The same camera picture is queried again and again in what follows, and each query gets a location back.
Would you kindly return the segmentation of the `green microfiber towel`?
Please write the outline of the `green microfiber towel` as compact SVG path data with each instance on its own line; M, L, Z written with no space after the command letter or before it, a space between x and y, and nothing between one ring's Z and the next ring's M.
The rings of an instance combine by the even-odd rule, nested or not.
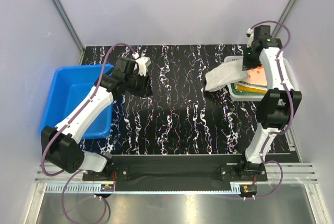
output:
M235 95L239 95L239 96L262 96L262 95L264 95L264 94L259 94L259 93L249 93L249 92L240 92L240 91L237 91L234 88L234 84L231 84L231 88L232 88L232 92Z

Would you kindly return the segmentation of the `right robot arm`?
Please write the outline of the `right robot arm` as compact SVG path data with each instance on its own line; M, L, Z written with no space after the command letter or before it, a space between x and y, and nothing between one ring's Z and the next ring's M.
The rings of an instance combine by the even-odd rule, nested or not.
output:
M270 23L270 20L257 23L246 33L249 39L242 68L262 67L267 92L256 109L258 126L255 135L237 166L238 177L245 181L265 176L266 154L275 137L289 130L302 100L302 93L290 82L283 62L286 46L270 34Z

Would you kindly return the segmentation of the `cream orange patterned towel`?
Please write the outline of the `cream orange patterned towel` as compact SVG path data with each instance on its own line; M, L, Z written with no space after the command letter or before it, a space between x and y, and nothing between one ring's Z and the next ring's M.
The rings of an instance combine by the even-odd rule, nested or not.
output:
M252 85L267 86L267 79L263 66L254 69L249 69L246 72L247 72L247 77L243 80L243 82Z

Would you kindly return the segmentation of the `grey white towel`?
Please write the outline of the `grey white towel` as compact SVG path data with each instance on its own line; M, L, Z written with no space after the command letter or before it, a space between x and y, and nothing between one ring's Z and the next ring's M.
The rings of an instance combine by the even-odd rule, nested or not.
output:
M247 72L242 70L243 61L236 60L222 63L205 74L205 91L214 92L226 85L244 80L248 77Z

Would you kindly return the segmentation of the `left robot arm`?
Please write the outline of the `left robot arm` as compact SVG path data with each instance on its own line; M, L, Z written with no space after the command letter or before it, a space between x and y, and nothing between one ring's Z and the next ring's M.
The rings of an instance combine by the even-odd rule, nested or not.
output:
M93 121L110 106L117 97L129 92L133 96L151 95L150 75L151 59L139 57L131 59L120 57L113 68L101 71L88 95L79 105L55 127L45 126L41 132L42 161L45 175L48 161L60 172L74 173L79 170L93 171L101 180L112 176L113 168L107 164L108 158L81 150L79 143Z

